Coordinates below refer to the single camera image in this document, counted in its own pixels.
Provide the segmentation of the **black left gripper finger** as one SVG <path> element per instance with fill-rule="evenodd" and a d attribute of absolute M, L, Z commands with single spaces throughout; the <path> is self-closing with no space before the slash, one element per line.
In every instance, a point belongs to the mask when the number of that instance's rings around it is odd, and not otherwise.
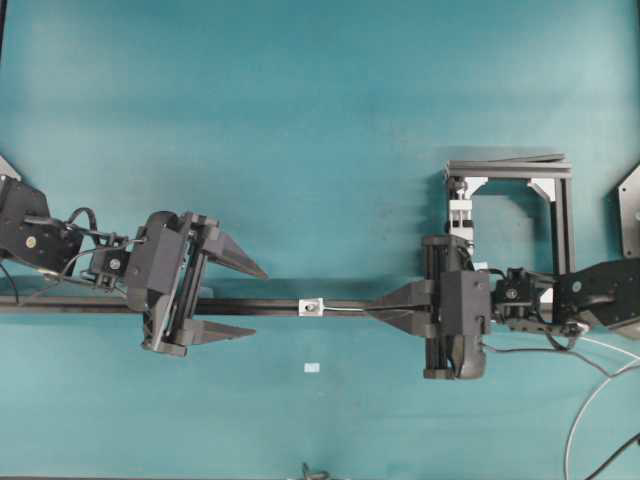
<path fill-rule="evenodd" d="M 206 320 L 186 319 L 182 328 L 182 345 L 202 345 L 254 335 L 254 329 L 240 328 Z"/>
<path fill-rule="evenodd" d="M 267 273 L 252 260 L 227 233 L 211 228 L 207 234 L 207 258 L 226 268 L 267 279 Z"/>

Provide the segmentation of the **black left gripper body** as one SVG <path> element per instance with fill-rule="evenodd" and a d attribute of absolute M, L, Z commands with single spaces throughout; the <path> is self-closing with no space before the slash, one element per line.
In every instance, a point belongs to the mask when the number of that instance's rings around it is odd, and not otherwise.
<path fill-rule="evenodd" d="M 218 325 L 194 318 L 206 264 L 219 253 L 215 219 L 169 211 L 147 219 L 125 274 L 128 307 L 143 314 L 143 349 L 184 356 L 192 345 L 220 339 Z"/>

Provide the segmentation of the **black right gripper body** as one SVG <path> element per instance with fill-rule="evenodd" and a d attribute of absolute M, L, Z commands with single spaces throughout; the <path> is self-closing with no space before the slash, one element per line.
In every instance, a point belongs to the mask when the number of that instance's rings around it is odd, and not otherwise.
<path fill-rule="evenodd" d="M 489 274 L 474 268 L 469 242 L 423 238 L 425 278 L 434 282 L 434 330 L 425 340 L 426 379 L 478 379 L 485 373 L 482 337 L 492 316 Z"/>

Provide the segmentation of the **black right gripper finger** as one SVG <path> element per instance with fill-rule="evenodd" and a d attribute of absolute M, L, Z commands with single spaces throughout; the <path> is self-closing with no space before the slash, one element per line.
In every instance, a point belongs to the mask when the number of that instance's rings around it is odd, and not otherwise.
<path fill-rule="evenodd" d="M 424 310 L 373 310 L 372 316 L 410 335 L 433 335 L 431 314 Z"/>
<path fill-rule="evenodd" d="M 433 281 L 418 280 L 383 295 L 367 306 L 368 310 L 414 310 L 433 303 Z"/>

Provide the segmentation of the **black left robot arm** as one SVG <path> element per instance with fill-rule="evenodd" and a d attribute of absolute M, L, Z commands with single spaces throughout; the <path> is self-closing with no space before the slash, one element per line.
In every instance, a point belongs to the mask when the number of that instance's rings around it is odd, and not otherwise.
<path fill-rule="evenodd" d="M 76 261 L 90 256 L 78 284 L 118 292 L 143 316 L 143 348 L 179 357 L 192 345 L 254 333 L 195 319 L 207 264 L 267 276 L 216 219 L 157 211 L 129 238 L 99 231 L 87 207 L 66 220 L 52 217 L 41 191 L 8 176 L 1 179 L 1 255 L 56 282 L 71 280 Z"/>

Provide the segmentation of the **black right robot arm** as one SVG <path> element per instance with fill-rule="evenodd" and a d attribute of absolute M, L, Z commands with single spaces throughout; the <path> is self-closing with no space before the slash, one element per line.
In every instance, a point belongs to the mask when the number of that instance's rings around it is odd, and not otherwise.
<path fill-rule="evenodd" d="M 639 336 L 639 261 L 601 262 L 576 273 L 524 268 L 475 269 L 469 241 L 455 235 L 423 240 L 425 276 L 384 295 L 366 312 L 425 341 L 427 379 L 483 376 L 490 324 L 541 334 L 553 350 L 570 351 L 595 326 Z"/>

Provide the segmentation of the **grey left arm base plate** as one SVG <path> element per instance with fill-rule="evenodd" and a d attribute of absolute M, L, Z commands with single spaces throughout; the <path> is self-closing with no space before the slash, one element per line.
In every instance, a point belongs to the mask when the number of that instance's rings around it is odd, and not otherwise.
<path fill-rule="evenodd" d="M 13 168 L 13 166 L 3 157 L 0 156 L 0 176 L 9 177 L 17 181 L 21 181 L 21 175 Z"/>

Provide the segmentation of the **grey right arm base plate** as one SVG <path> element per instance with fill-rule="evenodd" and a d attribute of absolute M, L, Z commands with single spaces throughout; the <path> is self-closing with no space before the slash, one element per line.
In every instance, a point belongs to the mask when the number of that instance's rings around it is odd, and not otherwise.
<path fill-rule="evenodd" d="M 640 166 L 637 165 L 617 187 L 621 248 L 627 258 L 639 256 L 639 181 Z"/>

